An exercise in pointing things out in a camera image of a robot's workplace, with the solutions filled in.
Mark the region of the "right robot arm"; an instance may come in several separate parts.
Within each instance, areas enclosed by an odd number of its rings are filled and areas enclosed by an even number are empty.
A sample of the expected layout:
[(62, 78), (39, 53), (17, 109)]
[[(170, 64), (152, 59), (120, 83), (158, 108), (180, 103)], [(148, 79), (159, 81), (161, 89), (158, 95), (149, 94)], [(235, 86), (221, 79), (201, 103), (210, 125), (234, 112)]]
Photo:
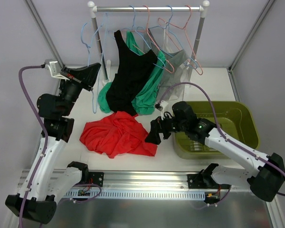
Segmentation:
[(271, 202), (285, 182), (283, 158), (277, 153), (259, 152), (224, 132), (217, 122), (198, 118), (192, 107), (184, 102), (172, 106), (173, 113), (162, 112), (151, 121), (145, 142), (159, 145), (160, 134), (168, 139), (171, 133), (185, 133), (191, 140), (215, 149), (239, 165), (240, 169), (210, 164), (200, 172), (207, 188), (227, 184), (249, 188), (259, 199)]

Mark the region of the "black tank top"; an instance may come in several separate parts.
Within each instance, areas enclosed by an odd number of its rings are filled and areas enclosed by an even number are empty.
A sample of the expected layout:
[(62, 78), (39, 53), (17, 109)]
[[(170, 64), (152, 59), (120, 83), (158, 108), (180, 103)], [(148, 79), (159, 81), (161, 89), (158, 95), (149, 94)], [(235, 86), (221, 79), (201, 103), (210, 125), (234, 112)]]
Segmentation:
[(132, 100), (147, 83), (157, 63), (157, 56), (152, 50), (142, 55), (131, 51), (120, 30), (114, 32), (114, 37), (118, 47), (119, 66), (106, 92), (106, 100), (111, 111), (123, 111), (135, 116), (137, 112)]

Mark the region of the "red tank top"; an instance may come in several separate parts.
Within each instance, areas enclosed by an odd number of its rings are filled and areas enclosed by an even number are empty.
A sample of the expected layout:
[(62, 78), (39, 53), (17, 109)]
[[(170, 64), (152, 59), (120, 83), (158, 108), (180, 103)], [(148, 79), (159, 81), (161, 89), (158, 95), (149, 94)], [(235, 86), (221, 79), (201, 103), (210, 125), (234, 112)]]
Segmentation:
[(80, 142), (89, 150), (113, 159), (120, 154), (153, 157), (157, 145), (145, 142), (148, 132), (135, 116), (122, 111), (85, 124)]

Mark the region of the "green tank top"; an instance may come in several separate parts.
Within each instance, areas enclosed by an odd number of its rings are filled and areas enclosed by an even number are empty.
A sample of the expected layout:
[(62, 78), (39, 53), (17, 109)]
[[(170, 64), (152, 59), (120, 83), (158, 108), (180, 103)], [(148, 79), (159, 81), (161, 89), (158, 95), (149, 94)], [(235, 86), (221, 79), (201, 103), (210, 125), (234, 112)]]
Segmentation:
[[(141, 51), (139, 49), (138, 44), (136, 43), (135, 38), (132, 32), (130, 31), (127, 31), (126, 37), (123, 37), (123, 39), (126, 42), (127, 46), (130, 48), (130, 50), (138, 55), (145, 54), (149, 51), (149, 49), (146, 51)], [(159, 89), (158, 86), (163, 74), (163, 63), (161, 61), (165, 62), (165, 57), (162, 52), (159, 52), (158, 54), (156, 54), (156, 56), (157, 63), (155, 64), (155, 68), (149, 76), (147, 83), (145, 84), (143, 89), (137, 94), (137, 96), (132, 100), (132, 105), (137, 114), (139, 115), (150, 115), (154, 112), (154, 105)], [(111, 84), (112, 82), (109, 82), (101, 89), (97, 99), (100, 109), (104, 113), (112, 112), (106, 100), (106, 92), (110, 88)]]

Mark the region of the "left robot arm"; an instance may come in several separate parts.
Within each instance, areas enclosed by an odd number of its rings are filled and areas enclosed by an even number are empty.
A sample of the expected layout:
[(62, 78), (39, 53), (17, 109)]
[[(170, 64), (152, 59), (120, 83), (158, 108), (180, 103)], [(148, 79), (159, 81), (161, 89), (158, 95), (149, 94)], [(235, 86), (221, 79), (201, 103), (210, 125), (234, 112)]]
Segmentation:
[(96, 197), (102, 193), (102, 185), (92, 178), (88, 165), (78, 161), (70, 162), (64, 173), (50, 182), (56, 161), (72, 134), (74, 119), (68, 116), (82, 90), (93, 90), (101, 64), (79, 68), (62, 66), (59, 76), (63, 81), (59, 94), (42, 94), (33, 104), (23, 81), (23, 72), (48, 66), (46, 63), (25, 66), (18, 75), (22, 91), (42, 128), (39, 149), (24, 183), (17, 194), (8, 195), (5, 200), (5, 205), (19, 218), (20, 228), (24, 226), (24, 219), (41, 226), (48, 224), (61, 199), (73, 187), (96, 187)]

